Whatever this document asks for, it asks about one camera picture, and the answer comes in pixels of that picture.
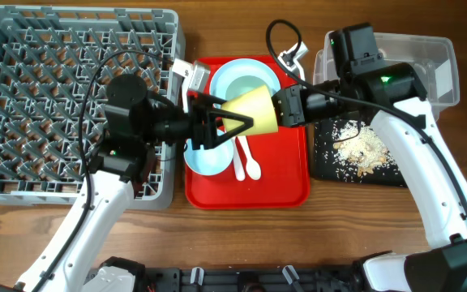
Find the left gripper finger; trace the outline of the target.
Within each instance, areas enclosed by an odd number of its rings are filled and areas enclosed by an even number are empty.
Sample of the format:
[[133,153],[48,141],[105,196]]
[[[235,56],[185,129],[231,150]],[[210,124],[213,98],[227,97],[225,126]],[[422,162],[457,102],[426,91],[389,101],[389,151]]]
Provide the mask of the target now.
[[[225,118],[240,122],[240,125],[227,130],[223,135],[217,134],[217,119]],[[204,140],[203,146],[205,149],[215,148],[224,142],[227,142],[236,135],[242,134],[244,131],[250,129],[254,125],[254,120],[251,117],[232,113],[222,109],[206,109],[205,110],[205,124],[204,124]]]
[[197,92],[195,96],[196,118],[218,118],[221,106],[226,100],[207,93]]

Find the yellow plastic cup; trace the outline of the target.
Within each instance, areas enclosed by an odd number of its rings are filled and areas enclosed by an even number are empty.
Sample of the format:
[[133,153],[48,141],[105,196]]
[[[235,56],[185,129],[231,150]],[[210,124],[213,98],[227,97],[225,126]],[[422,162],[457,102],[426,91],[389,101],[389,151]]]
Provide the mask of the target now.
[[241,114],[253,119],[253,126],[238,136],[264,135],[278,132],[272,95],[266,85],[244,93],[221,105],[222,110]]

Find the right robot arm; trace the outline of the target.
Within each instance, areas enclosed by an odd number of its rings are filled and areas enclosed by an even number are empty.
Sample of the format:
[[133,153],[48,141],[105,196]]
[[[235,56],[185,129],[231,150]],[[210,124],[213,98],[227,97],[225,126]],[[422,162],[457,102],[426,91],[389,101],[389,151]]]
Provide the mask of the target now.
[[355,291],[467,291],[467,182],[436,126],[426,89],[411,65],[388,65],[373,28],[331,32],[337,78],[296,79],[273,97],[283,127],[328,118],[359,119],[383,141],[422,217],[429,251],[390,251],[353,263]]

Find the green bowl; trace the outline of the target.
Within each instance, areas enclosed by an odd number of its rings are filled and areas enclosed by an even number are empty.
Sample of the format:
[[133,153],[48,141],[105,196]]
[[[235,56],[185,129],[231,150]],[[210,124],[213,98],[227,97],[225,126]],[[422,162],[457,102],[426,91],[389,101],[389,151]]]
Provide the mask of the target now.
[[225,99],[230,101],[247,92],[265,85],[270,93],[274,93],[273,88],[256,76],[245,75],[235,79],[226,89]]

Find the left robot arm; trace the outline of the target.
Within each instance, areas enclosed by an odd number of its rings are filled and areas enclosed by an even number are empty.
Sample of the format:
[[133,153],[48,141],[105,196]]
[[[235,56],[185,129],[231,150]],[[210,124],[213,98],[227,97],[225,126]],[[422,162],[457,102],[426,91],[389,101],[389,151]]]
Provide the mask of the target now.
[[83,154],[83,188],[39,258],[13,291],[80,291],[118,218],[154,166],[156,142],[191,140],[195,149],[224,144],[254,124],[200,93],[187,113],[148,89],[137,75],[111,79],[105,95],[109,131],[91,155]]

